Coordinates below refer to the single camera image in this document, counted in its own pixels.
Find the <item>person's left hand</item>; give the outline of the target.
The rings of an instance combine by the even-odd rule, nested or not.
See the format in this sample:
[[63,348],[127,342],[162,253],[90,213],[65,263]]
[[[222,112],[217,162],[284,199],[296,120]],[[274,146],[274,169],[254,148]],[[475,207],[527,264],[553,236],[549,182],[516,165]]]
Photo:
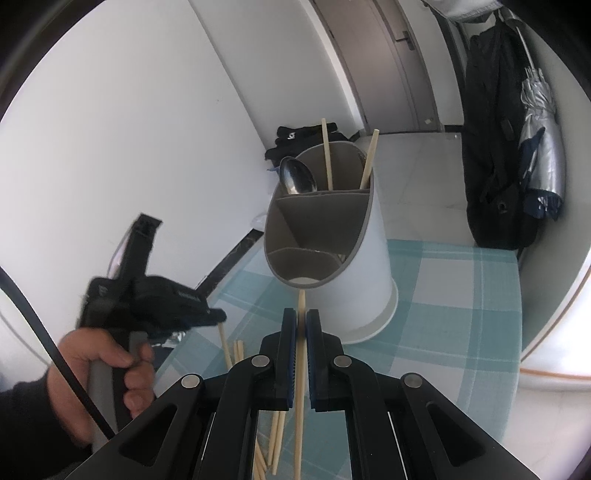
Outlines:
[[[68,333],[60,341],[58,350],[84,388],[95,380],[93,368],[96,365],[121,369],[126,392],[120,399],[133,418],[153,402],[154,355],[148,343],[140,343],[136,352],[131,354],[107,331],[80,328]],[[91,416],[56,365],[51,365],[48,370],[46,386],[50,407],[61,427],[75,444],[91,444],[94,434]]]

